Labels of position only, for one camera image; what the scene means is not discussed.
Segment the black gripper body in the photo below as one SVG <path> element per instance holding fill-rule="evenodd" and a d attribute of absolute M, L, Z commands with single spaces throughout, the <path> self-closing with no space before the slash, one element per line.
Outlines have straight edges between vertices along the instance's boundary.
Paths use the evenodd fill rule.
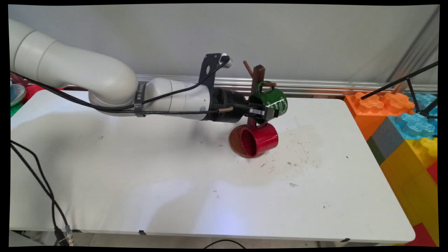
<path fill-rule="evenodd" d="M 211 93 L 210 110 L 219 110 L 232 107 L 233 110 L 224 113 L 211 113 L 209 120 L 222 123 L 237 123 L 248 113 L 249 107 L 243 94 L 214 87 Z"/>

